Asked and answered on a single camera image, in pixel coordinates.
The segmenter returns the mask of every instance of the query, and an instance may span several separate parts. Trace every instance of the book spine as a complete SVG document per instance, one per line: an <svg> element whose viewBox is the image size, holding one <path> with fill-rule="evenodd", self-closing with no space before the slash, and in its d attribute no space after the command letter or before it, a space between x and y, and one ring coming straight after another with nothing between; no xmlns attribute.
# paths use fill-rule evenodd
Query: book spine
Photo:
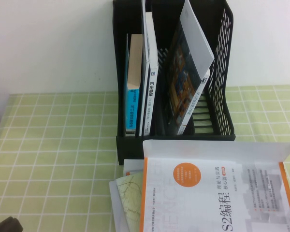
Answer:
<svg viewBox="0 0 290 232"><path fill-rule="evenodd" d="M128 89L126 99L126 136L135 136L139 89Z"/></svg>
<svg viewBox="0 0 290 232"><path fill-rule="evenodd" d="M149 69L149 62L146 62L146 60L143 58L143 71L145 72L143 74L143 97L142 97L142 108L141 108L141 115L140 115L140 131L139 136L142 136L143 134L143 120L144 120L144 110L145 110L145 101L146 101L146 93L147 93L147 80L148 80L148 69Z"/></svg>
<svg viewBox="0 0 290 232"><path fill-rule="evenodd" d="M144 136L147 136L150 134L151 119L153 115L154 101L155 101L155 94L156 94L158 67L154 69L150 68L150 73L148 75L150 77L149 77L148 90L147 90L147 105L146 105L146 115L145 115L145 122L144 122Z"/></svg>
<svg viewBox="0 0 290 232"><path fill-rule="evenodd" d="M181 134L184 133L186 125L188 124L189 119L191 118L193 110L196 107L196 105L197 105L197 103L198 103L198 101L200 99L200 96L201 96L201 94L203 92L203 89L204 89L205 85L206 85L206 81L205 82L202 81L201 84L199 85L197 91L195 92L195 94L194 94L194 96L193 96L193 98L192 98L192 100L191 100L191 102L189 104L189 107L187 109L187 112L185 114L185 117L184 117L180 127L178 128L177 135L181 135Z"/></svg>

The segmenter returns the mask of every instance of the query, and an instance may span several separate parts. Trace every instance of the blue book spine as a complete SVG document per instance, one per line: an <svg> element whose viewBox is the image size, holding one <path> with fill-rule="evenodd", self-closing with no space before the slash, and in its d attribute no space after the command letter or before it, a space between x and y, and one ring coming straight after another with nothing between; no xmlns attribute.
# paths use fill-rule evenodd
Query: blue book spine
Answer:
<svg viewBox="0 0 290 232"><path fill-rule="evenodd" d="M126 133L135 134L140 89L127 89Z"/></svg>

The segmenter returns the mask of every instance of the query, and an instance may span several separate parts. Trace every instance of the checkered table surface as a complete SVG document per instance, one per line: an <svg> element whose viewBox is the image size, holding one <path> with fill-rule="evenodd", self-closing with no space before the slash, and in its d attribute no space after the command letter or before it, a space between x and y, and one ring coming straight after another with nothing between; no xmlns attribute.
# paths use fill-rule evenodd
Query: checkered table surface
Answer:
<svg viewBox="0 0 290 232"><path fill-rule="evenodd" d="M290 142L290 86L230 87L237 141ZM0 124L0 221L25 232L114 232L116 92L11 95ZM290 157L285 162L290 183Z"/></svg>

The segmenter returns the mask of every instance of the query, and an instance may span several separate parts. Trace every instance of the dark object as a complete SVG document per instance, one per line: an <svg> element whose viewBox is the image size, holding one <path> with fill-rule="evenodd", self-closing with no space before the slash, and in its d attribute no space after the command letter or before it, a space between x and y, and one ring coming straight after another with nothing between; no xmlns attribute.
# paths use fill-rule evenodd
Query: dark object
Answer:
<svg viewBox="0 0 290 232"><path fill-rule="evenodd" d="M0 232L22 232L23 227L16 218L8 217L0 222Z"/></svg>
<svg viewBox="0 0 290 232"><path fill-rule="evenodd" d="M161 90L159 87L161 86L160 81L164 79L162 71L158 75L158 89L155 96L150 136L124 137L123 83L126 34L142 33L142 6L140 0L115 0L113 1L113 34L118 80L116 144L119 165L123 165L124 159L143 159L143 141L146 139L235 140L234 127L225 100L233 15L225 0L191 0L190 3L215 56L210 68L210 80L203 92L213 132L195 133L191 118L183 135L165 136L163 123L161 123L163 115L160 107ZM151 11L153 14L159 50L170 47L183 5L184 0L152 0L146 2L146 11Z"/></svg>

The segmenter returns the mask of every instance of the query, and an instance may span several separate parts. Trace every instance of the orange circle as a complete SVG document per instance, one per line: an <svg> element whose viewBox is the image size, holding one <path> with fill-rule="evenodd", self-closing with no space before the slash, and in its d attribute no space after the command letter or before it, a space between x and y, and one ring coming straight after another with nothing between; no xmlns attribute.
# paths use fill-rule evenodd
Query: orange circle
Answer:
<svg viewBox="0 0 290 232"><path fill-rule="evenodd" d="M175 181L184 187L193 187L201 180L201 171L192 163L181 163L174 168Z"/></svg>

